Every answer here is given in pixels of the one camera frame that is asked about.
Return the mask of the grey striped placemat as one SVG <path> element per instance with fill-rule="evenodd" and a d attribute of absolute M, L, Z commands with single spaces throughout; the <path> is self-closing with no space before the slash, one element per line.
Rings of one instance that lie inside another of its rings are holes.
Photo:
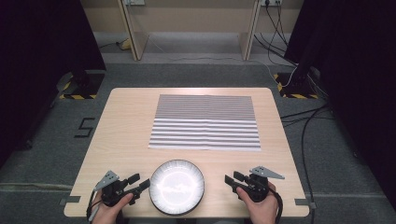
<path fill-rule="evenodd" d="M 148 142 L 151 148 L 260 151 L 252 98 L 162 94 Z"/>

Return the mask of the person's right hand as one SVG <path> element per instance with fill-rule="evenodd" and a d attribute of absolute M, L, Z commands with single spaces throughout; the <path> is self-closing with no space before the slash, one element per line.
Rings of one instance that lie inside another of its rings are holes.
<path fill-rule="evenodd" d="M 269 192 L 259 203 L 254 203 L 241 188 L 237 188 L 236 192 L 245 203 L 253 224 L 276 224 L 278 202 L 273 192 Z"/>

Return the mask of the white plate with dark rim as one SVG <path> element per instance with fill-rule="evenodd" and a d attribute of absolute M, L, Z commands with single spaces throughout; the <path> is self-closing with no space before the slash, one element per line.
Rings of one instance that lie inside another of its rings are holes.
<path fill-rule="evenodd" d="M 159 166 L 148 189 L 153 205 L 168 216 L 183 216 L 203 199 L 205 179 L 190 161 L 171 160 Z"/>

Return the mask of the grey tape piece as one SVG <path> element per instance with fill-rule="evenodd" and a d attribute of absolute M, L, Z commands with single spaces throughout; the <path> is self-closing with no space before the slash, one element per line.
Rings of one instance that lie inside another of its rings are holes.
<path fill-rule="evenodd" d="M 59 205 L 65 206 L 68 203 L 79 203 L 80 197 L 79 196 L 68 196 L 67 198 L 62 198 L 59 201 Z"/>
<path fill-rule="evenodd" d="M 295 199 L 294 201 L 297 206 L 307 206 L 309 209 L 313 209 L 313 210 L 317 208 L 315 202 L 311 202 L 307 199 Z"/>

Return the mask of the stand base with hazard tape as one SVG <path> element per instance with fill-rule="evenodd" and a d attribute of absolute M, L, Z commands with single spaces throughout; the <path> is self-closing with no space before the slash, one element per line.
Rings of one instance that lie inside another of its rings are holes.
<path fill-rule="evenodd" d="M 95 99 L 104 77 L 103 73 L 88 73 L 83 77 L 71 76 L 64 85 L 60 99 Z"/>
<path fill-rule="evenodd" d="M 279 94 L 283 98 L 318 99 L 308 79 L 293 81 L 292 73 L 278 73 L 274 78 Z"/>

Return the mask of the wooden desk leg panel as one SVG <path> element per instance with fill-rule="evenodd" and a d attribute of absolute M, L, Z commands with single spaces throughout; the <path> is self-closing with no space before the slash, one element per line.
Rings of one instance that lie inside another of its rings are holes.
<path fill-rule="evenodd" d="M 248 9 L 244 10 L 244 30 L 238 33 L 238 43 L 241 49 L 241 57 L 244 61 L 247 61 L 250 57 L 253 36 L 256 31 L 257 21 L 261 10 L 259 0 L 247 1 Z"/>
<path fill-rule="evenodd" d="M 118 0 L 118 4 L 125 30 L 129 36 L 134 60 L 140 61 L 149 40 L 149 33 L 144 31 L 134 14 L 136 11 L 136 6 L 133 5 L 134 1 L 135 0 Z"/>

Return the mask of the black curtain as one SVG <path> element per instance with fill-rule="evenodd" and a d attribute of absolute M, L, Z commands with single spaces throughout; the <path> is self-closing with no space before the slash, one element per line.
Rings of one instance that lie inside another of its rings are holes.
<path fill-rule="evenodd" d="M 0 0 L 0 168 L 63 75 L 105 68 L 81 0 Z"/>
<path fill-rule="evenodd" d="M 396 0 L 304 0 L 286 57 L 315 67 L 396 210 Z"/>

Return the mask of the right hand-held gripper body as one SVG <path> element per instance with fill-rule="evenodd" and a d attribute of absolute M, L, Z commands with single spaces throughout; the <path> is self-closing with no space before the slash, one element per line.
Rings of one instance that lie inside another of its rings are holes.
<path fill-rule="evenodd" d="M 247 176 L 246 179 L 246 183 L 248 185 L 247 194 L 249 195 L 250 199 L 255 203 L 263 201 L 266 198 L 268 192 L 270 191 L 268 184 L 269 178 L 285 178 L 285 176 L 271 171 L 263 166 L 254 167 L 249 171 L 250 174 Z"/>

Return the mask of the person's left hand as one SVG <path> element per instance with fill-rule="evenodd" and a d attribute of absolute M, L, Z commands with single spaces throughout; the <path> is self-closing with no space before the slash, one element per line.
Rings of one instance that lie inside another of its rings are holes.
<path fill-rule="evenodd" d="M 116 224 L 118 213 L 132 200 L 133 196 L 132 193 L 129 193 L 123 196 L 114 206 L 110 207 L 102 203 L 97 204 L 92 209 L 94 214 L 92 224 Z"/>

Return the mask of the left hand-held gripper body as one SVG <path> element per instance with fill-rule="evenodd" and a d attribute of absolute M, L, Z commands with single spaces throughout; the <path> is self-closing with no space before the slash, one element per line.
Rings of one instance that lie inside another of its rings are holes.
<path fill-rule="evenodd" d="M 102 202 L 106 206 L 114 206 L 126 194 L 120 186 L 120 177 L 111 170 L 107 171 L 104 177 L 93 188 L 94 191 L 102 191 Z"/>

